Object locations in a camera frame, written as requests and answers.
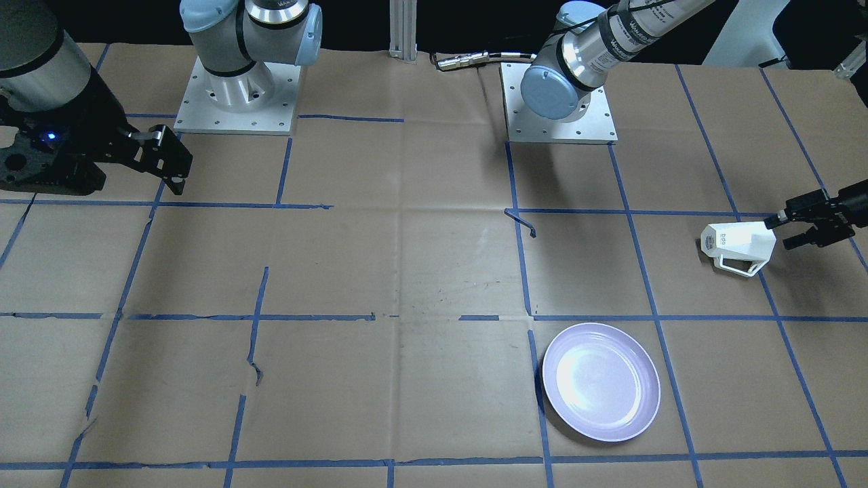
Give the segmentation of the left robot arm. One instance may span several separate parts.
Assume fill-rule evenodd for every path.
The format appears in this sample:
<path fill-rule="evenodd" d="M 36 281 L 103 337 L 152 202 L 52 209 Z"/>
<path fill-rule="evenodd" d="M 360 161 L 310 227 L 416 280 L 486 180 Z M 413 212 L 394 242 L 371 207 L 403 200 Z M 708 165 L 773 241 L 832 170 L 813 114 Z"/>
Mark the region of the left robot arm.
<path fill-rule="evenodd" d="M 576 4 L 564 4 L 558 24 L 526 69 L 519 86 L 524 104 L 539 117 L 564 123 L 604 86 L 610 71 L 707 8 L 707 1 L 620 1 L 595 18 L 573 22 Z M 759 223 L 773 231 L 791 222 L 808 228 L 783 241 L 788 250 L 826 247 L 849 239 L 867 223 L 866 181 L 840 189 L 807 192 Z"/>

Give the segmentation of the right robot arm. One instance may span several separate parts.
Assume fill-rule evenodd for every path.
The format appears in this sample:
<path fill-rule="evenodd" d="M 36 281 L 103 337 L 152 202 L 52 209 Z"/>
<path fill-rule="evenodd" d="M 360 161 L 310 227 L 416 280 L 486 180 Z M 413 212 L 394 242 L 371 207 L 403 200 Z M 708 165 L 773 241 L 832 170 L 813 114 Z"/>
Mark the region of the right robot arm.
<path fill-rule="evenodd" d="M 191 152 L 168 126 L 128 123 L 46 3 L 3 1 L 1 41 L 2 124 L 16 130 L 2 149 L 3 190 L 86 197 L 103 189 L 100 164 L 112 163 L 182 194 Z"/>

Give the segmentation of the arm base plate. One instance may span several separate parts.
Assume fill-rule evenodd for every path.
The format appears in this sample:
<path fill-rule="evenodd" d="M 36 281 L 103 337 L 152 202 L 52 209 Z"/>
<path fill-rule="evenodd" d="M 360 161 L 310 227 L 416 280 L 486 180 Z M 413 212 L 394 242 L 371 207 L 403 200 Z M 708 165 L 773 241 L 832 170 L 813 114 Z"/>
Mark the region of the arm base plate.
<path fill-rule="evenodd" d="M 300 66 L 258 62 L 247 73 L 217 77 L 196 60 L 174 131 L 291 136 L 302 72 Z"/>
<path fill-rule="evenodd" d="M 604 87 L 577 92 L 550 68 L 501 64 L 507 138 L 531 143 L 615 143 Z"/>

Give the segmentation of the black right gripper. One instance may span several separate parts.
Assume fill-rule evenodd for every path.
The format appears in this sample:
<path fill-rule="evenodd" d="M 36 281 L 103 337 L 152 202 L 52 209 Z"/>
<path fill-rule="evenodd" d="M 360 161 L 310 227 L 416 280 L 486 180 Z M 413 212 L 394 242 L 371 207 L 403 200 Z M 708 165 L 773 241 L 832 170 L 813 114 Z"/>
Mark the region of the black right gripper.
<path fill-rule="evenodd" d="M 42 180 L 105 180 L 99 163 L 116 163 L 162 179 L 183 194 L 193 156 L 164 124 L 139 131 L 95 68 L 71 101 L 41 112 L 41 145 L 52 163 Z"/>

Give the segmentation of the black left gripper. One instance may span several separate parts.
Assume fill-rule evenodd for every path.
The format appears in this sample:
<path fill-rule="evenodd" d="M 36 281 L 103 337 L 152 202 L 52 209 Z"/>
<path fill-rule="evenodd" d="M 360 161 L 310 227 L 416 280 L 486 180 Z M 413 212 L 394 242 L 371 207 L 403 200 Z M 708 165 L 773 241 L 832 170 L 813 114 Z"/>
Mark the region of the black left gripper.
<path fill-rule="evenodd" d="M 831 197 L 825 190 L 815 190 L 785 201 L 785 207 L 764 220 L 766 229 L 772 230 L 790 222 L 824 222 L 826 228 L 809 228 L 803 234 L 785 238 L 786 250 L 812 245 L 827 247 L 848 240 L 855 228 L 867 225 L 867 180 L 861 180 L 838 191 Z"/>

